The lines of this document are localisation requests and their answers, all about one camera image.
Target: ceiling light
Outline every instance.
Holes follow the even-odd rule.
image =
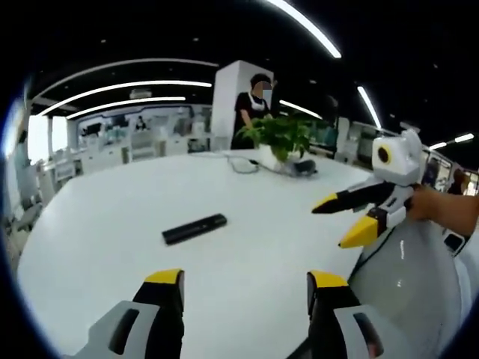
[[[429,149],[432,151],[432,150],[437,150],[438,148],[441,148],[441,147],[446,147],[448,144],[446,144],[445,142],[439,142],[438,144],[434,144],[433,146],[429,147]]]
[[[56,108],[65,105],[66,103],[75,101],[76,99],[81,99],[82,97],[90,96],[95,93],[100,93],[103,91],[116,90],[118,88],[132,88],[136,86],[149,86],[149,85],[185,85],[185,86],[200,86],[203,88],[210,88],[212,85],[206,82],[195,82],[195,81],[179,81],[179,80],[158,80],[158,81],[140,81],[140,82],[127,82],[125,84],[106,86],[104,88],[96,88],[95,90],[90,90],[79,95],[70,97],[69,99],[64,99],[63,101],[55,103],[53,106],[50,106],[43,111],[41,111],[38,116],[43,116],[49,112],[55,110]]]
[[[293,6],[285,2],[284,0],[267,0],[270,4],[275,5],[277,8],[284,11],[287,15],[295,19],[303,28],[308,30],[314,37],[316,37],[324,47],[329,51],[333,58],[341,58],[341,53],[332,42],[318,29],[306,16],[300,13]]]
[[[472,133],[468,133],[467,135],[455,138],[454,142],[456,142],[458,144],[459,142],[464,142],[464,141],[467,141],[467,140],[471,140],[473,138],[474,138],[474,135]]]
[[[298,106],[298,105],[294,105],[293,103],[291,102],[288,102],[288,101],[284,101],[282,99],[279,100],[279,103],[282,104],[282,105],[285,105],[287,107],[291,107],[291,108],[294,108],[296,110],[300,110],[302,112],[304,112],[305,114],[310,114],[311,116],[314,116],[316,118],[320,118],[321,120],[323,119],[320,115],[318,115],[317,113],[314,113],[313,111],[309,111],[307,110],[306,108],[303,108],[301,106]]]
[[[371,116],[373,117],[374,123],[376,124],[376,127],[378,129],[381,129],[381,123],[379,121],[379,118],[377,117],[376,111],[374,110],[373,104],[371,103],[369,97],[367,96],[366,90],[362,86],[358,86],[358,91],[361,94],[361,97],[364,101],[364,103],[367,106],[367,109],[371,113]]]
[[[103,110],[104,108],[117,107],[117,106],[123,106],[123,105],[132,105],[134,103],[158,102],[158,101],[184,101],[184,100],[186,100],[186,98],[182,97],[182,96],[178,96],[178,97],[151,97],[149,99],[129,99],[127,101],[112,102],[112,103],[107,103],[105,105],[101,105],[101,106],[97,106],[97,107],[87,108],[86,110],[79,111],[79,112],[76,112],[74,114],[71,114],[70,116],[67,116],[67,119],[70,120],[72,118],[82,116],[83,114],[89,114],[90,112],[93,112],[93,111]]]

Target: black shirt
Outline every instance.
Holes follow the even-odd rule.
[[[453,183],[451,187],[448,189],[448,193],[450,194],[463,194],[463,189],[461,188],[460,183]]]
[[[251,99],[247,92],[242,92],[238,95],[237,103],[234,106],[236,118],[234,120],[233,142],[231,143],[232,150],[247,150],[254,148],[254,144],[251,139],[236,136],[238,131],[240,131],[241,128],[243,128],[245,125],[245,121],[243,121],[241,117],[241,110],[246,110],[248,112],[249,118],[251,118],[252,120],[254,118],[264,118],[269,113],[268,104],[266,103],[265,99],[260,99],[253,95],[251,95],[251,98],[258,105],[261,105],[263,103],[263,109],[257,110],[253,108],[251,104]]]
[[[136,124],[136,129],[137,129],[137,130],[147,129],[147,125],[146,125],[146,123],[144,123],[144,122],[137,123],[137,124]]]
[[[251,98],[258,105],[263,103],[263,110],[255,110],[252,107],[251,99],[247,92],[240,93],[237,98],[237,103],[234,106],[234,111],[236,112],[236,119],[234,120],[235,134],[245,125],[245,121],[243,121],[241,117],[241,110],[246,110],[248,112],[249,118],[252,120],[254,118],[264,118],[269,113],[268,104],[266,103],[265,99],[260,99],[253,95],[251,95]]]

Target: yellow beak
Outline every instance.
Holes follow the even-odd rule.
[[[379,236],[379,222],[377,219],[364,216],[343,237],[339,246],[341,248],[354,248],[370,245]]]
[[[328,197],[318,202],[317,205],[313,208],[312,212],[315,213],[324,203],[327,203],[330,200],[337,200],[337,199],[338,199],[338,195],[336,193],[331,193]]]

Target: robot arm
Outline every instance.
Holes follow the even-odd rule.
[[[313,213],[336,213],[375,203],[340,241],[340,247],[370,245],[387,229],[406,217],[415,184],[420,177],[422,144],[408,129],[400,137],[376,138],[373,142],[373,176],[365,182],[329,195]]]
[[[72,359],[179,359],[184,334],[181,269],[147,277],[133,301],[122,301],[88,331]]]
[[[403,333],[361,304],[342,277],[310,271],[307,278],[308,358],[417,358]]]

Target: white wall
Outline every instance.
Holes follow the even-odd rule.
[[[216,73],[211,131],[228,138],[230,145],[236,117],[234,106],[238,94],[251,90],[251,77],[258,73],[268,75],[273,81],[274,74],[271,71],[244,61],[233,62]],[[271,97],[265,100],[271,108]]]

